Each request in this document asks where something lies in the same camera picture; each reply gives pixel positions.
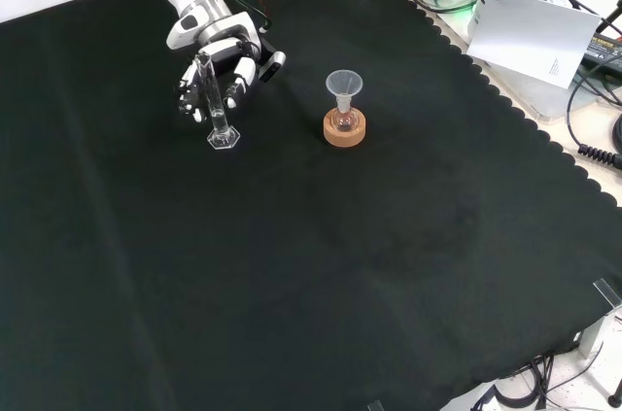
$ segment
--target hexagonal base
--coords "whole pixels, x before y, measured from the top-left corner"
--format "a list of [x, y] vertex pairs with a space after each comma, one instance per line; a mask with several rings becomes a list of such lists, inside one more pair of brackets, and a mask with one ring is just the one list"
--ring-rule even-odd
[[222, 149], [233, 149], [237, 141], [240, 140], [240, 133], [237, 132], [233, 126], [229, 127], [229, 131], [226, 134], [217, 134], [216, 130], [212, 130], [209, 136], [207, 136], [207, 142], [209, 142], [217, 151]]

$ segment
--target paper sheet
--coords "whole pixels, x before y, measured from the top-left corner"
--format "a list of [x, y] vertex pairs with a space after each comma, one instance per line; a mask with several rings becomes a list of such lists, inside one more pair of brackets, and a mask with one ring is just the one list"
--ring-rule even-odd
[[542, 0], [485, 0], [467, 54], [568, 88], [600, 18]]

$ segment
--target black tablecloth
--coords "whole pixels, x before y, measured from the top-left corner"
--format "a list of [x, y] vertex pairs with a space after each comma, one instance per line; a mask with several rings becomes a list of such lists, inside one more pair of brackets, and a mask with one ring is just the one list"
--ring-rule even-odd
[[4, 411], [437, 410], [606, 311], [615, 202], [421, 12], [264, 2], [288, 62], [226, 153], [177, 115], [165, 0], [0, 26]]

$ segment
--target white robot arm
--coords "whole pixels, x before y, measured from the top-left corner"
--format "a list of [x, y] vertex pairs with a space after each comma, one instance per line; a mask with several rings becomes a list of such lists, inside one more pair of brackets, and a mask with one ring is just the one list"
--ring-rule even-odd
[[268, 82], [285, 63], [285, 54], [275, 51], [262, 39], [249, 14], [234, 14], [225, 0], [168, 1], [179, 15], [179, 20], [166, 40], [168, 47], [178, 50], [195, 43], [199, 45], [194, 62], [179, 84], [180, 110], [192, 114], [197, 121], [207, 119], [207, 109], [211, 105], [207, 99], [197, 98], [190, 89], [192, 85], [205, 82], [198, 79], [199, 56], [203, 55], [205, 59], [205, 55], [208, 55], [217, 73], [219, 65], [238, 59], [234, 70], [235, 80], [225, 92], [228, 108], [235, 108], [239, 104], [256, 77]]

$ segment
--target funnel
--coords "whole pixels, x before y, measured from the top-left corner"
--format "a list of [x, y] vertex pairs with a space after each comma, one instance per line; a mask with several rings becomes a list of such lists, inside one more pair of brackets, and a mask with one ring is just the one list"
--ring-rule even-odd
[[352, 97], [363, 88], [363, 78], [354, 71], [341, 69], [330, 73], [327, 77], [327, 89], [337, 100], [337, 108], [341, 113], [350, 110]]

